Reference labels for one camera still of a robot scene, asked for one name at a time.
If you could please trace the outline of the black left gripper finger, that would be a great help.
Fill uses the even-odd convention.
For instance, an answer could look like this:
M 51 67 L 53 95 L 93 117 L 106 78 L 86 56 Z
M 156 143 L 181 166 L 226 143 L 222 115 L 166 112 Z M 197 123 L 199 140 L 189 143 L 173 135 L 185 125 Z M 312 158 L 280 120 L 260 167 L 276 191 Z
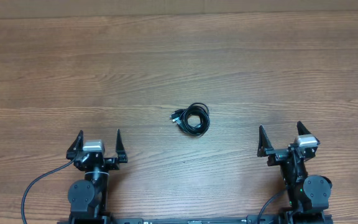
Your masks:
M 73 143 L 67 150 L 66 159 L 73 160 L 77 156 L 77 154 L 82 150 L 82 148 L 83 148 L 83 130 L 80 130 L 76 139 L 73 141 Z
M 126 150 L 124 148 L 121 132 L 119 129 L 117 130 L 117 138 L 116 138 L 116 154 L 119 163 L 128 163 Z

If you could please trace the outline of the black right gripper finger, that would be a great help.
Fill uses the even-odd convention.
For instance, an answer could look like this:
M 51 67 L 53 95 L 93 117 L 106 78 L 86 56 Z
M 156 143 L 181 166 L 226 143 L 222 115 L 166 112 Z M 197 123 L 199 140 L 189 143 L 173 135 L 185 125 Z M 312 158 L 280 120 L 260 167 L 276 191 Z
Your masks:
M 259 144 L 258 144 L 258 157 L 269 156 L 273 151 L 273 146 L 267 136 L 267 133 L 262 125 L 259 126 Z
M 305 125 L 301 121 L 297 122 L 296 128 L 298 130 L 298 135 L 299 136 L 311 134 L 311 132 L 305 127 Z

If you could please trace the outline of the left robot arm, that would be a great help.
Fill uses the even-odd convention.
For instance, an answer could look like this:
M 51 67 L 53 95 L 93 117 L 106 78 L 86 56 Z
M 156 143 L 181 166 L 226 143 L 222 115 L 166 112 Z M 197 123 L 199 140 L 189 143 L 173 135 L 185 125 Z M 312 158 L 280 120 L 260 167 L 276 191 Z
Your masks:
M 68 190 L 69 223 L 116 223 L 107 211 L 107 204 L 109 172 L 119 170 L 121 164 L 128 162 L 120 131 L 115 152 L 116 157 L 106 157 L 103 141 L 85 141 L 83 131 L 68 148 L 66 158 L 85 173 L 84 178 L 74 182 Z

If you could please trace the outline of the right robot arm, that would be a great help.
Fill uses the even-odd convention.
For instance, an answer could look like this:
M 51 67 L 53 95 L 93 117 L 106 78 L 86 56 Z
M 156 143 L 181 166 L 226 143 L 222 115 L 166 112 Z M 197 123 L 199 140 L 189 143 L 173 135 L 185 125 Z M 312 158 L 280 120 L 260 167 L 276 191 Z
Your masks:
M 259 126 L 257 155 L 267 158 L 268 166 L 279 166 L 285 188 L 272 196 L 260 209 L 256 222 L 262 220 L 273 223 L 332 223 L 329 198 L 333 187 L 329 178 L 322 175 L 309 175 L 305 162 L 316 156 L 320 141 L 301 121 L 296 124 L 298 135 L 293 143 L 284 149 L 274 149 L 263 126 Z M 267 206 L 277 197 L 287 193 L 290 206 L 280 209 L 277 215 L 264 216 Z

